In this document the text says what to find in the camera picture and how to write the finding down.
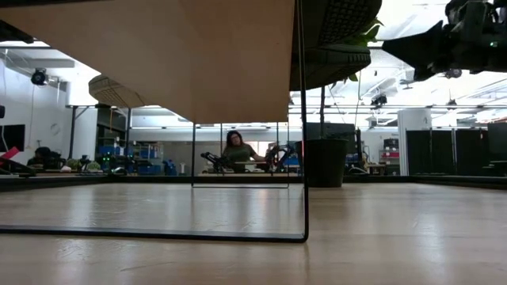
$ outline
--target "potted plant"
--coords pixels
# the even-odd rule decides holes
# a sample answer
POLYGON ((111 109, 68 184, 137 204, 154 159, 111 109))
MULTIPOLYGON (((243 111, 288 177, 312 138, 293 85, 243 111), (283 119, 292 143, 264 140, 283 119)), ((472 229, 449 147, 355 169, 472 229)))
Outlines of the potted plant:
MULTIPOLYGON (((375 19, 363 32, 344 40, 343 44, 368 46, 370 42, 376 42, 376 35, 382 25, 375 19)), ((355 74, 344 79, 358 82, 355 74)), ((306 160, 305 176, 308 186, 312 188, 339 188, 343 182, 345 172, 345 158, 347 155, 348 140, 334 134, 327 134, 325 129, 324 110, 326 108, 326 87, 321 87, 320 97, 320 138, 310 139, 306 142, 306 153, 303 154, 302 144, 298 145, 299 154, 304 155, 306 160)))

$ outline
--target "person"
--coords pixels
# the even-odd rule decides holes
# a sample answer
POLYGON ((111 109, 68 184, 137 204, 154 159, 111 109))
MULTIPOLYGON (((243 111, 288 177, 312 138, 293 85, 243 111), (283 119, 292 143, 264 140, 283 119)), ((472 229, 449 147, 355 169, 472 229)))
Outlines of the person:
POLYGON ((35 150, 35 156, 30 158, 27 162, 27 166, 31 166, 33 168, 43 168, 46 162, 46 159, 50 156, 51 150, 49 147, 42 146, 35 150))
POLYGON ((256 162, 265 162, 265 158, 258 155, 251 145, 243 142, 243 137, 237 131, 227 133, 227 145, 222 156, 229 161, 230 167, 235 172, 245 171, 245 165, 239 165, 236 162, 249 162, 251 158, 256 162))

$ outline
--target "security camera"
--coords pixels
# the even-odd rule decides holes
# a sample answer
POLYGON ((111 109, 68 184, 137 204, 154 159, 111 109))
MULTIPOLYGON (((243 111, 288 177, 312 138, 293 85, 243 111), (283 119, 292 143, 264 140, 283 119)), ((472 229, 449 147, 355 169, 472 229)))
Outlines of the security camera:
POLYGON ((461 71, 461 69, 457 69, 457 68, 452 68, 452 69, 444 72, 444 76, 447 79, 460 78, 461 75, 463 75, 463 72, 461 71))
POLYGON ((32 83, 36 86, 46 86, 48 84, 48 75, 45 68, 36 68, 32 74, 32 83))

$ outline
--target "green shirt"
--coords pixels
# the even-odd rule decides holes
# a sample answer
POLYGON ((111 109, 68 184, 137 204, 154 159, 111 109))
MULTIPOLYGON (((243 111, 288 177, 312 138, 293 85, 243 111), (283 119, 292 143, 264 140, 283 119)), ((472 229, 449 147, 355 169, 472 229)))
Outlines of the green shirt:
MULTIPOLYGON (((250 158, 255 155, 255 150, 246 143, 241 146, 228 146, 223 151, 223 156, 226 157, 229 162, 234 164, 235 162, 249 162, 250 158)), ((244 165, 231 165, 234 171, 241 171, 245 169, 244 165)))

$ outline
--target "green leaves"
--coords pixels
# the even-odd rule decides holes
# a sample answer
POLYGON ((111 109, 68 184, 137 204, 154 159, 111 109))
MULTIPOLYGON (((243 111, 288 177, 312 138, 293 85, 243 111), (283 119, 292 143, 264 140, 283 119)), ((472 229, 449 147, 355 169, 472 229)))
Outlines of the green leaves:
POLYGON ((380 26, 383 26, 383 23, 375 18, 372 23, 367 25, 359 34, 345 39, 343 44, 367 47, 368 43, 376 43, 376 37, 379 34, 380 26))
POLYGON ((358 82, 359 81, 359 79, 357 79, 357 75, 355 75, 355 74, 350 75, 349 80, 351 82, 358 82))
POLYGON ((347 82, 347 80, 350 80, 351 82, 358 82, 359 81, 359 79, 357 79, 356 74, 349 75, 348 78, 343 79, 343 84, 345 84, 347 82))

